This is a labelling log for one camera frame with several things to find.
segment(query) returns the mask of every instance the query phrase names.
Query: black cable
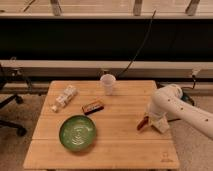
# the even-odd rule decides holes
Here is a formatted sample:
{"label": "black cable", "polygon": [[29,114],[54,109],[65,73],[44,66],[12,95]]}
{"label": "black cable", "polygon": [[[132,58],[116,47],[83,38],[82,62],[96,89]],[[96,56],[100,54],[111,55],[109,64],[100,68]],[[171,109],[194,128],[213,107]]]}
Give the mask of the black cable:
{"label": "black cable", "polygon": [[130,61],[129,65],[122,71],[120,72],[116,78],[119,78],[121,75],[123,75],[129,68],[130,66],[132,65],[132,63],[135,61],[135,59],[138,57],[138,55],[140,54],[141,50],[144,48],[144,45],[146,44],[148,38],[149,38],[149,35],[150,35],[150,31],[151,31],[151,28],[152,28],[152,22],[154,20],[154,17],[155,17],[155,14],[156,14],[156,10],[153,12],[153,15],[152,15],[152,18],[150,19],[150,22],[149,22],[149,27],[148,27],[148,30],[146,32],[146,35],[144,37],[144,40],[143,42],[141,43],[140,47],[138,48],[135,56],[132,58],[132,60]]}
{"label": "black cable", "polygon": [[181,119],[171,119],[171,120],[168,120],[168,122],[175,122],[175,121],[179,121]]}
{"label": "black cable", "polygon": [[182,89],[195,89],[196,83],[197,83],[197,79],[195,75],[192,75],[192,80],[193,80],[193,85],[192,87],[182,87]]}

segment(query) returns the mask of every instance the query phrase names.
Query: wooden surface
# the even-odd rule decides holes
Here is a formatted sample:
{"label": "wooden surface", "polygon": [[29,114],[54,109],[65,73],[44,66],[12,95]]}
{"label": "wooden surface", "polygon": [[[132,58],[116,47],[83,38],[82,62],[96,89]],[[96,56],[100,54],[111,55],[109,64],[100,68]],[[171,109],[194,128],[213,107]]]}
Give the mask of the wooden surface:
{"label": "wooden surface", "polygon": [[[55,98],[67,85],[78,95],[59,113],[50,110]],[[150,95],[153,81],[117,81],[114,94],[105,96],[98,81],[52,82],[38,120],[25,169],[177,169],[179,161],[170,131],[160,134],[153,128],[136,130]],[[59,141],[61,124],[82,114],[84,104],[101,100],[102,111],[89,117],[97,127],[96,141],[85,151],[72,153]]]}
{"label": "wooden surface", "polygon": [[[6,13],[19,14],[52,14],[49,0],[36,0],[31,7],[23,13],[22,9],[27,5],[29,0],[1,0],[0,9]],[[133,16],[133,7],[135,0],[59,0],[63,15],[82,16],[88,15],[112,15],[112,16]],[[159,16],[182,16],[185,15],[185,9],[190,0],[143,0],[142,15],[157,11]],[[213,1],[201,0],[197,9],[196,16],[208,15],[213,17]]]}

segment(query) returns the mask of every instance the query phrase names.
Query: wooden table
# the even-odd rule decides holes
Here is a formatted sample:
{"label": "wooden table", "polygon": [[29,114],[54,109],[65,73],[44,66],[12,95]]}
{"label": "wooden table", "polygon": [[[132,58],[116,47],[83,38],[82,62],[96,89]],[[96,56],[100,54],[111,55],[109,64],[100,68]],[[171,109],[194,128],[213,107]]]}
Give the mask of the wooden table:
{"label": "wooden table", "polygon": [[[59,113],[50,105],[74,85],[78,95]],[[53,81],[50,85],[25,162],[25,169],[177,169],[179,161],[170,131],[136,130],[150,95],[153,81],[117,81],[114,94],[105,96],[98,81]],[[62,123],[82,114],[82,106],[95,100],[105,104],[89,115],[97,127],[96,141],[84,152],[72,153],[59,141]]]}

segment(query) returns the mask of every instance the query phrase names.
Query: floor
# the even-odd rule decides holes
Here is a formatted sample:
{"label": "floor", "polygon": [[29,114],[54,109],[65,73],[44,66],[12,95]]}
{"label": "floor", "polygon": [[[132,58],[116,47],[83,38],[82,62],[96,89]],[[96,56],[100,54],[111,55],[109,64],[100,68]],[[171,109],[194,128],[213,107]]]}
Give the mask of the floor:
{"label": "floor", "polygon": [[[45,99],[45,95],[22,97],[23,104],[17,105],[13,101],[0,111],[1,119],[21,123],[28,130],[26,136],[17,137],[15,130],[0,127],[0,171],[24,171],[22,164]],[[213,96],[196,96],[193,99],[198,107],[213,112]],[[180,171],[212,171],[213,141],[184,121],[171,122],[170,125],[181,163]]]}

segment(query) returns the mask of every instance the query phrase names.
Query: black wall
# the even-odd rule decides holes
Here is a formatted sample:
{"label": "black wall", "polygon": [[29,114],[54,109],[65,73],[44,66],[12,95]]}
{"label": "black wall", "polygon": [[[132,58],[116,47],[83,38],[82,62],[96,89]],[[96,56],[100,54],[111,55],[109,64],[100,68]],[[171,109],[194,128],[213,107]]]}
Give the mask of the black wall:
{"label": "black wall", "polygon": [[[130,60],[149,20],[1,19],[0,59]],[[154,20],[137,60],[213,61],[213,20]]]}

